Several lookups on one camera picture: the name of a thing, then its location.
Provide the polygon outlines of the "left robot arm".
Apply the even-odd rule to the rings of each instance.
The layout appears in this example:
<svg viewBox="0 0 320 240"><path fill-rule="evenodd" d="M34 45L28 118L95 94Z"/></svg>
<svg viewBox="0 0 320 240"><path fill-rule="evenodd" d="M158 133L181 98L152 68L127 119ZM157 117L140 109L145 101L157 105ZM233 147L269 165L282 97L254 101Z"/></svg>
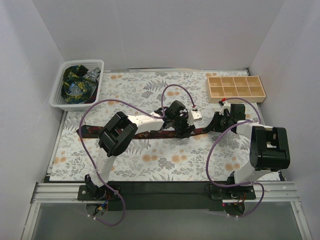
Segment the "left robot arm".
<svg viewBox="0 0 320 240"><path fill-rule="evenodd" d="M105 186L117 156L126 151L136 135L149 137L151 133L173 128L175 138L189 137L195 130L194 122L201 120L201 112L194 106L187 110L175 100L169 107L159 108L148 115L126 115L117 112L98 132L98 157L94 161L95 175L85 176L85 185L95 200L106 196Z"/></svg>

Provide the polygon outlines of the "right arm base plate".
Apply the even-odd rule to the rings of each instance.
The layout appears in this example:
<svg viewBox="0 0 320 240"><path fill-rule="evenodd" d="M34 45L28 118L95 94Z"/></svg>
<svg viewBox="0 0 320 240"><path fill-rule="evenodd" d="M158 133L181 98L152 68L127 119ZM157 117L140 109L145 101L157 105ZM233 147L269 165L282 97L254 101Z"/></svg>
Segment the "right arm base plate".
<svg viewBox="0 0 320 240"><path fill-rule="evenodd" d="M237 187L217 187L213 184L207 184L204 187L205 192L212 200L255 200L256 194L253 186Z"/></svg>

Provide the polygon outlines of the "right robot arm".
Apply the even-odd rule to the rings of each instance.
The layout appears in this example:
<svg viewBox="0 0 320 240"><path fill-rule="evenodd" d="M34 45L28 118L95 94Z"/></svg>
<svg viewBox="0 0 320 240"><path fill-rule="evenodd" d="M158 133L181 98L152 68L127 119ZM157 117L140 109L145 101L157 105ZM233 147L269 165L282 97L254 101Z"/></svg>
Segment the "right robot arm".
<svg viewBox="0 0 320 240"><path fill-rule="evenodd" d="M253 184L261 177L290 165L290 150L287 131L283 127L263 125L260 122L246 119L245 105L228 103L225 99L219 102L220 111L206 130L218 132L222 136L228 132L246 137L249 140L249 161L240 169L233 171L223 183L211 182L209 196L215 199L244 199L253 195Z"/></svg>

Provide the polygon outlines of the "dark red patterned tie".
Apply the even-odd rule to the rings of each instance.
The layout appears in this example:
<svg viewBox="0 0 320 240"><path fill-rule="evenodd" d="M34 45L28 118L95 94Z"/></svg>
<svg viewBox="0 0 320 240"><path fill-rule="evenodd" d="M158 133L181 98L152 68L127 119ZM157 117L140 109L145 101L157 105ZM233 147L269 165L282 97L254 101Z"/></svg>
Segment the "dark red patterned tie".
<svg viewBox="0 0 320 240"><path fill-rule="evenodd" d="M98 139L99 133L102 130L102 126L94 126L94 125L83 125L81 128L78 128L76 130L76 133L78 135L79 132L81 132L81 135L84 139ZM145 131L142 133L137 133L133 139L185 139L190 137L195 137L202 134L207 134L209 132L213 131L213 128L202 127L202 128L195 128L190 133L178 133L175 130L151 130L151 131Z"/></svg>

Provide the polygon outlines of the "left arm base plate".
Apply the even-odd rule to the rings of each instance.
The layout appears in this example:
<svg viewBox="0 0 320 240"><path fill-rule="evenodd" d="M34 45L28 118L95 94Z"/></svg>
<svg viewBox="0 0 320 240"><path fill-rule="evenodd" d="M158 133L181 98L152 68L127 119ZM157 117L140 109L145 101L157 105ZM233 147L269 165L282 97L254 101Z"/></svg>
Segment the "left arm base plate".
<svg viewBox="0 0 320 240"><path fill-rule="evenodd" d="M97 187L94 184L80 185L77 193L78 201L119 201L120 197L105 185Z"/></svg>

